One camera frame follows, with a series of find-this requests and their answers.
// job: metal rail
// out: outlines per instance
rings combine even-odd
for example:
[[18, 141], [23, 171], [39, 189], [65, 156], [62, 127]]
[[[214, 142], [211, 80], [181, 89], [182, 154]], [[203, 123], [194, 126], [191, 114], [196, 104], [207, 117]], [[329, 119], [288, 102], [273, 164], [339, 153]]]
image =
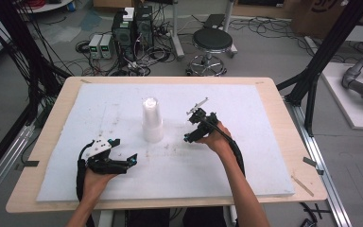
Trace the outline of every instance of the metal rail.
[[317, 167], [319, 170], [323, 170], [323, 174], [320, 175], [320, 178], [325, 185], [326, 191], [328, 193], [328, 203], [330, 205], [330, 209], [332, 210], [335, 222], [339, 227], [350, 227], [352, 226], [349, 217], [344, 209], [343, 203], [338, 195], [337, 189], [332, 181], [332, 178], [329, 175], [329, 171], [326, 167], [325, 162], [323, 161], [322, 154], [320, 153], [320, 149], [318, 148], [317, 142], [315, 138], [312, 137], [305, 129], [304, 126], [304, 118], [305, 113], [303, 112], [301, 107], [293, 106], [290, 103], [286, 103], [286, 107], [292, 113], [293, 119], [296, 120], [297, 128], [299, 130], [300, 135], [302, 136], [302, 140], [306, 145], [308, 153], [310, 154], [313, 161], [317, 163]]

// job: desk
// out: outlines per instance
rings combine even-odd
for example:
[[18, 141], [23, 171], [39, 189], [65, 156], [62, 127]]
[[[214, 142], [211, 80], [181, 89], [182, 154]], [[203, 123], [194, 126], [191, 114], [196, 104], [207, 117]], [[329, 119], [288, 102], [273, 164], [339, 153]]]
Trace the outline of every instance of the desk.
[[[259, 198], [260, 202], [323, 201], [327, 194], [320, 177], [312, 166], [303, 162], [309, 157], [301, 137], [291, 120], [275, 84], [268, 78], [93, 78], [77, 77], [66, 80], [58, 100], [49, 115], [30, 157], [40, 161], [37, 167], [26, 167], [16, 184], [7, 210], [11, 213], [64, 211], [76, 209], [78, 202], [36, 202], [50, 154], [56, 146], [61, 129], [78, 96], [83, 83], [142, 83], [142, 84], [249, 84], [255, 85], [263, 101], [268, 120], [285, 159], [287, 170], [292, 176], [296, 193], [289, 197]], [[130, 209], [154, 207], [185, 207], [203, 205], [230, 205], [233, 198], [187, 198], [139, 201], [102, 201], [96, 209]]]

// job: human hand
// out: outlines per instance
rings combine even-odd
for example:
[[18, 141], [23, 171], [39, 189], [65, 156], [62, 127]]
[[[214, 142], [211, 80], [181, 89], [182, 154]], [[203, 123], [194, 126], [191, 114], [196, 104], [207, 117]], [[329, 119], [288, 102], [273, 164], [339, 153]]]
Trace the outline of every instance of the human hand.
[[87, 168], [84, 178], [83, 201], [96, 204], [108, 182], [117, 174], [97, 174]]
[[[231, 133], [226, 127], [223, 126], [222, 122], [218, 121], [217, 126], [227, 135], [232, 137]], [[226, 140], [226, 138], [216, 130], [212, 131], [208, 136], [199, 139], [197, 143], [206, 144], [211, 150], [213, 150], [219, 156], [222, 154], [230, 153], [232, 151], [229, 142]]]

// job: caster wheel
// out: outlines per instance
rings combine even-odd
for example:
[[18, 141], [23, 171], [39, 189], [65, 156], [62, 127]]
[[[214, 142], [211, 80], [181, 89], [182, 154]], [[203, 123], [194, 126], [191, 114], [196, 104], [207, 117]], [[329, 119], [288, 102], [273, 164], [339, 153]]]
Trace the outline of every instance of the caster wheel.
[[186, 69], [186, 70], [185, 70], [185, 75], [187, 75], [187, 76], [191, 76], [191, 75], [193, 75], [193, 70], [191, 70], [191, 69]]

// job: power supply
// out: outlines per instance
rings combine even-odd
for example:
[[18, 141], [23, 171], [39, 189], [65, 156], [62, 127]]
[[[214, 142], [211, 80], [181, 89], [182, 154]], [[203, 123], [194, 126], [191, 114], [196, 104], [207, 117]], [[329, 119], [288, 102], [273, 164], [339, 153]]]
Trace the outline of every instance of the power supply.
[[88, 46], [90, 47], [90, 56], [92, 59], [100, 59], [101, 48], [99, 48], [99, 44], [101, 43], [102, 35], [94, 35]]
[[104, 34], [99, 46], [101, 47], [102, 58], [111, 59], [114, 52], [113, 36]]

